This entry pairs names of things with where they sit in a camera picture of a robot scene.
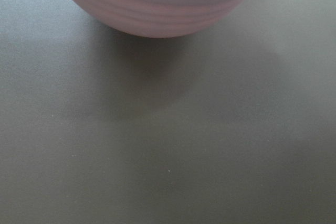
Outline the pink bowl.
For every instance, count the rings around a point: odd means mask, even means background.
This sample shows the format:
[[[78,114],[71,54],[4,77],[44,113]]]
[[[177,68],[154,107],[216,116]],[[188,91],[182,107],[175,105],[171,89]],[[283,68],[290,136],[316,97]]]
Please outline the pink bowl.
[[[124,33],[173,38],[203,30],[243,0],[73,0],[100,22]]]

